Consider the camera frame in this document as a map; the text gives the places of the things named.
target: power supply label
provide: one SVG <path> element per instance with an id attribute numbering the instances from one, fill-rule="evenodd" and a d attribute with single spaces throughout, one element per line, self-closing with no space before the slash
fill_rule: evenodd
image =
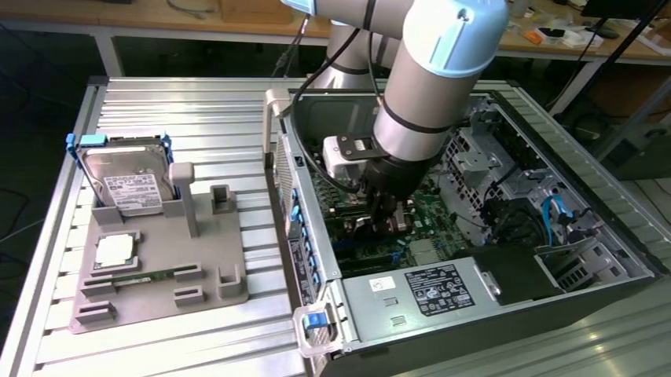
<path id="1" fill-rule="evenodd" d="M 105 184 L 120 210 L 141 210 L 161 206 L 153 174 L 105 177 Z"/>
<path id="2" fill-rule="evenodd" d="M 427 317 L 475 306 L 453 265 L 405 273 L 419 311 Z"/>

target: hard drive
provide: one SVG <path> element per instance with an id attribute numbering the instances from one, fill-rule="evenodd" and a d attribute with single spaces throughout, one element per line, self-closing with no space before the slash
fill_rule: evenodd
<path id="1" fill-rule="evenodd" d="M 168 176 L 167 136 L 83 135 L 75 154 L 99 205 L 116 207 L 123 216 L 161 213 L 163 202 L 177 199 Z"/>

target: motherboard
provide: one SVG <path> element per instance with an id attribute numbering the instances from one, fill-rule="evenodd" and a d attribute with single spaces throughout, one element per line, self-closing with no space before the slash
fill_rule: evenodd
<path id="1" fill-rule="evenodd" d="M 317 174 L 312 174 L 312 184 L 343 277 L 447 261 L 453 253 L 472 246 L 432 178 L 425 178 L 405 203 L 412 231 L 380 238 L 351 237 L 351 227 L 365 216 L 365 197 L 341 192 Z"/>

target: white label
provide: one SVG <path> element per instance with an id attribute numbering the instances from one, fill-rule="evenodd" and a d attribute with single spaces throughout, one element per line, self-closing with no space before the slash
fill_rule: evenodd
<path id="1" fill-rule="evenodd" d="M 379 279 L 368 280 L 369 289 L 376 291 L 384 291 L 387 289 L 396 288 L 395 279 L 391 276 L 380 277 Z"/>
<path id="2" fill-rule="evenodd" d="M 161 206 L 153 174 L 105 177 L 105 184 L 120 210 L 141 210 Z"/>

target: cardboard box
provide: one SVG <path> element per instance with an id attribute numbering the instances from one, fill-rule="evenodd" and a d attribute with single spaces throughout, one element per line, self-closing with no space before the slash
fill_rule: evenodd
<path id="1" fill-rule="evenodd" d="M 289 24 L 292 11 L 280 0 L 219 0 L 225 22 Z"/>

